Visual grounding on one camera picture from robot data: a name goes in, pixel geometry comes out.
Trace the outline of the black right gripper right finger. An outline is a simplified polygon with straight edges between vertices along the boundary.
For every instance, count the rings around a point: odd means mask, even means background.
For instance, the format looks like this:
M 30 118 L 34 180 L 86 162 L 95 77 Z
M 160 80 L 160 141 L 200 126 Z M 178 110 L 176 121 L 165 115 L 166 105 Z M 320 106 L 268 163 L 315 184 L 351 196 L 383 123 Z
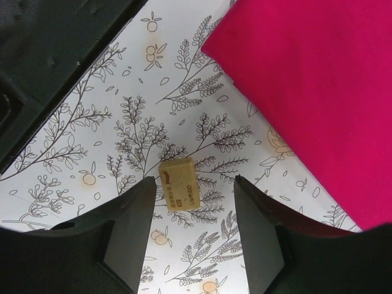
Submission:
M 251 293 L 390 293 L 391 225 L 354 233 L 317 222 L 242 176 L 236 218 Z

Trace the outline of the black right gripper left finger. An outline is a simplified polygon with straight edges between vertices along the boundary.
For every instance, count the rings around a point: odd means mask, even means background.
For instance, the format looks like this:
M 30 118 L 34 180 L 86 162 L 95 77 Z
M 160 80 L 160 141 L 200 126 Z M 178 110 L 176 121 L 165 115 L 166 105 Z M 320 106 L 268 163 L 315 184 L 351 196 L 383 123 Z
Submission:
M 149 176 L 50 230 L 1 229 L 2 293 L 137 293 L 154 211 Z

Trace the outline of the tan rubber eraser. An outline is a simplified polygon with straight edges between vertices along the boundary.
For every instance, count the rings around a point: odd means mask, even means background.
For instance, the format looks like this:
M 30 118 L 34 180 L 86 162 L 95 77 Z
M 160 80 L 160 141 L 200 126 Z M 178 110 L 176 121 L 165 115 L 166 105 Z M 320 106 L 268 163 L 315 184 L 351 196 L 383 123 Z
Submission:
M 201 206 L 194 161 L 191 157 L 163 161 L 158 170 L 169 211 L 192 210 Z

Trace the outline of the magenta cloth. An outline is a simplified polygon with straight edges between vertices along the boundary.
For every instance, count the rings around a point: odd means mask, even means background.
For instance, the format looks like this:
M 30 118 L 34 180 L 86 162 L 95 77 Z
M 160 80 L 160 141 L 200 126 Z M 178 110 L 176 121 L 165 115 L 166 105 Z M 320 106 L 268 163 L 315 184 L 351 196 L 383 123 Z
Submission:
M 237 1 L 202 50 L 360 228 L 391 222 L 390 1 Z

